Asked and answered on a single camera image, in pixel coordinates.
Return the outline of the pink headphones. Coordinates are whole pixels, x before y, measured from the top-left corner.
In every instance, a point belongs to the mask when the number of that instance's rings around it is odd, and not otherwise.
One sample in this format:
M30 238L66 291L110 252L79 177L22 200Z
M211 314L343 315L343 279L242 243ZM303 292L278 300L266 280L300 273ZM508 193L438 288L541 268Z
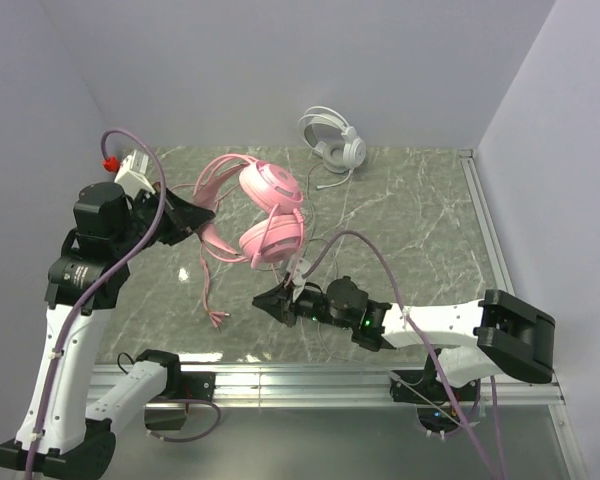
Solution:
M202 170L194 185L194 204L216 212L221 187L234 177L265 217L241 235L238 249L221 238L211 221L198 230L202 248L221 262L248 263L253 269L292 257L305 240L304 196L296 179L279 165L229 153Z

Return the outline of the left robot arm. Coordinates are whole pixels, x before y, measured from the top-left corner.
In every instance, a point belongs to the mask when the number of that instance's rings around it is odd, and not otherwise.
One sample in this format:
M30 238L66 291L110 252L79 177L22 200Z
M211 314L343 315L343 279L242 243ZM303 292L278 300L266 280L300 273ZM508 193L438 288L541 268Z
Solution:
M118 435L151 400L183 393L177 355L147 350L103 397L87 396L105 327L129 278L129 260L155 243L178 244L214 212L168 189L126 193L113 182L83 188L75 227L48 270L46 340L34 393L0 467L55 479L99 479Z

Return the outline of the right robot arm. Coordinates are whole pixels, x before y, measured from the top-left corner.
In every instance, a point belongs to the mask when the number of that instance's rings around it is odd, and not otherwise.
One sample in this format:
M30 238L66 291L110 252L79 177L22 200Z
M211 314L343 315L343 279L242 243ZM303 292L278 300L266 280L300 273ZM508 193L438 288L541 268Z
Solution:
M401 308L372 300L344 276L326 289L280 283L252 304L289 327L309 319L348 330L371 352L431 345L415 389L434 402L445 400L444 382L460 391L499 374L527 384L553 380L555 319L503 290L466 303Z

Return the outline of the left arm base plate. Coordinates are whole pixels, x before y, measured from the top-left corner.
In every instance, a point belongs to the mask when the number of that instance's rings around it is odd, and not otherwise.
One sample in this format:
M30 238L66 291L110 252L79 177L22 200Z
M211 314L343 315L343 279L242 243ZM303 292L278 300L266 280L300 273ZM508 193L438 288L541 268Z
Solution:
M211 402L214 398L216 374L210 371L184 371L176 382L171 399L195 399Z

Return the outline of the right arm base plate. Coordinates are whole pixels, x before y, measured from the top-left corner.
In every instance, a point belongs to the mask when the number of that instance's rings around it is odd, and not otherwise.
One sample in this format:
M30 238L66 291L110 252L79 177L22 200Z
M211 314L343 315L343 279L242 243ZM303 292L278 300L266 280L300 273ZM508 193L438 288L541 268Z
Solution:
M394 403L424 405L424 371L423 370L387 370L389 377L389 396Z

